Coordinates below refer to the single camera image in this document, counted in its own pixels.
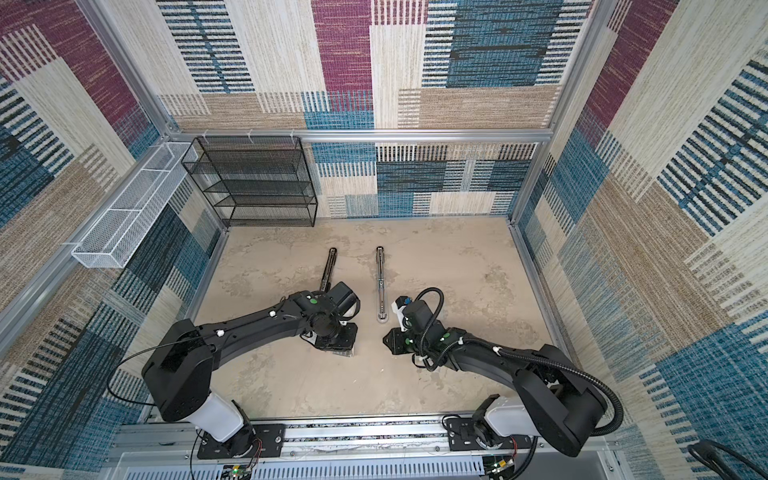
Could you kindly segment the white staples tray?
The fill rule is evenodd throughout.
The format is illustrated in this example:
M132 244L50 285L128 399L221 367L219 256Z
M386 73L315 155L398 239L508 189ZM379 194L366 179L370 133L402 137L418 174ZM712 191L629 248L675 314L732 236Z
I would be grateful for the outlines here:
M350 358L350 357L352 357L354 355L354 349L351 348L351 349L347 349L347 350L333 350L332 354L338 355L338 356L342 356L342 357Z

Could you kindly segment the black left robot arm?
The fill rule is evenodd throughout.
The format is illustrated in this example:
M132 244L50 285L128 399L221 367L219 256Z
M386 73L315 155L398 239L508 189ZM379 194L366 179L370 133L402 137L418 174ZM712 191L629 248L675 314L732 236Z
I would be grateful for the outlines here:
M175 322L152 352L142 378L166 422L188 422L232 457L242 456L257 434L247 415L211 387L221 366L257 348L300 337L325 352L353 349L360 300L343 282L328 291L299 291L276 305L238 318L194 325Z

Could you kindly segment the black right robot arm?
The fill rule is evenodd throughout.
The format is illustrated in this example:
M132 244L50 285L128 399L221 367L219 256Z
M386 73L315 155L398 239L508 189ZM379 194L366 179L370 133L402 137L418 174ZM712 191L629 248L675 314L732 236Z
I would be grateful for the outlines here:
M599 379L581 371L564 353L546 344L538 350L504 347L463 329L446 328L422 299L407 296L391 304L399 326L384 338L394 355L421 358L430 371L469 372L513 389L535 432L558 452L576 457L587 440L614 431L623 414L598 423L618 399Z

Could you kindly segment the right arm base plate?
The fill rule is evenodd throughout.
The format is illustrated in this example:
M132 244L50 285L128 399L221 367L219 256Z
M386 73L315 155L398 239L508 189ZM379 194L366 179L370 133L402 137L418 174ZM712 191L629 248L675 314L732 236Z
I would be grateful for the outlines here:
M533 439L525 435L502 437L483 421L456 414L445 415L441 424L447 432L451 451L529 449Z

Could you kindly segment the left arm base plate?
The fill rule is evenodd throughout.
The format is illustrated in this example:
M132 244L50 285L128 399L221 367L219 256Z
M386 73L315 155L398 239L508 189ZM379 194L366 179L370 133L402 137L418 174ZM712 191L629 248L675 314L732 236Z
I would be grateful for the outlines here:
M199 460L277 458L282 452L285 431L285 424L251 424L226 441L218 441L204 431L196 457Z

